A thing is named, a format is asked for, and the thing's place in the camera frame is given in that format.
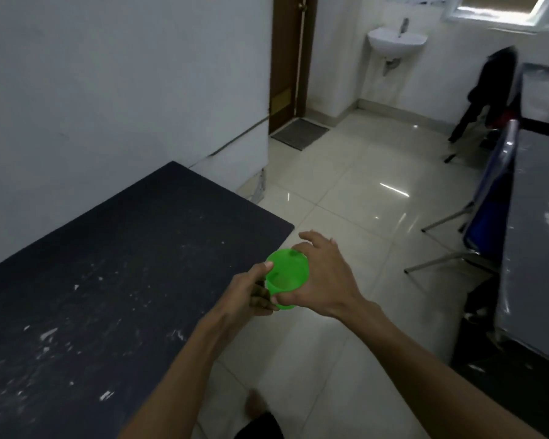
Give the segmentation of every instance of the pant leg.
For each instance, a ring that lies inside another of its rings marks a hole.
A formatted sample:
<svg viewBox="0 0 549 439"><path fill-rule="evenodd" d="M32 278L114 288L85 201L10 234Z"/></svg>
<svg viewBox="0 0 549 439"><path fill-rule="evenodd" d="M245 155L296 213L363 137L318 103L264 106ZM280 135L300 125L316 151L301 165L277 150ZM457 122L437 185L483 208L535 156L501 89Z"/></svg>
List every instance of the pant leg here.
<svg viewBox="0 0 549 439"><path fill-rule="evenodd" d="M266 412L242 428L234 439L284 439L272 413Z"/></svg>

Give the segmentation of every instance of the bare foot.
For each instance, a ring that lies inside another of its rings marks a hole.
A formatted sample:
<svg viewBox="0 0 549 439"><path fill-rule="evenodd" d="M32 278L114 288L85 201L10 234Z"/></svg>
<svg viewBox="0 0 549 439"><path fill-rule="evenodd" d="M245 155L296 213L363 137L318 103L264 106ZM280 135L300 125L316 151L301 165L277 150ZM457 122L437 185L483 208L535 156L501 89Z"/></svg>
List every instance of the bare foot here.
<svg viewBox="0 0 549 439"><path fill-rule="evenodd" d="M266 401L260 395L258 390L252 389L248 392L248 397L246 398L246 405L244 406L244 411L246 415L251 419L255 420L256 418L262 416L266 413Z"/></svg>

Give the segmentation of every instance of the green cup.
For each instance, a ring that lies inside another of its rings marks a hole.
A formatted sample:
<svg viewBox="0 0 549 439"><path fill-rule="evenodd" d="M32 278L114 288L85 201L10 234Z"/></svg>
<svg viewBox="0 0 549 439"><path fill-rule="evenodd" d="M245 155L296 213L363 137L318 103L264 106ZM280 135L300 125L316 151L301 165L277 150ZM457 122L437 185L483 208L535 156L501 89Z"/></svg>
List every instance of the green cup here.
<svg viewBox="0 0 549 439"><path fill-rule="evenodd" d="M309 279L309 263L299 251L279 249L267 260L274 263L271 272L266 275L266 287L271 295L296 290ZM281 310L290 310L295 307L295 305L277 306Z"/></svg>

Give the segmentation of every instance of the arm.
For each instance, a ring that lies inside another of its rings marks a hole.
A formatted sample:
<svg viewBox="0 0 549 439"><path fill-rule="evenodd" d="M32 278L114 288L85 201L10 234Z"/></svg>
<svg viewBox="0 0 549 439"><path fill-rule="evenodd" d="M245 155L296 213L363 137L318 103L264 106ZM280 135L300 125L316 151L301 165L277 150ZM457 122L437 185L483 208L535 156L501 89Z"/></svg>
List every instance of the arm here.
<svg viewBox="0 0 549 439"><path fill-rule="evenodd" d="M211 368L221 350L252 316L278 311L256 281L272 269L260 263L234 276L216 306L199 321L190 339L143 406L126 424L120 439L191 437Z"/></svg>
<svg viewBox="0 0 549 439"><path fill-rule="evenodd" d="M307 283L277 294L344 323L376 356L432 439L532 438L542 435L486 396L393 325L379 305L363 298L337 244L310 231L293 248L309 259Z"/></svg>

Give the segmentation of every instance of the blue chair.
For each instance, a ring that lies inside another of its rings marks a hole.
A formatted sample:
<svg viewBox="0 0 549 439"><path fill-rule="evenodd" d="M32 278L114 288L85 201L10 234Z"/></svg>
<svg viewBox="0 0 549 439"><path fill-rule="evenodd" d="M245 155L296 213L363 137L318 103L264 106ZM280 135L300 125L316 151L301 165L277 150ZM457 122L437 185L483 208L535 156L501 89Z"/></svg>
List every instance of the blue chair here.
<svg viewBox="0 0 549 439"><path fill-rule="evenodd" d="M511 120L501 134L472 201L461 211L423 228L426 232L464 214L471 214L462 233L467 251L447 254L404 270L405 273L437 265L447 260L463 259L470 264L498 272L504 249L506 218L511 200L512 163L516 153L519 122Z"/></svg>

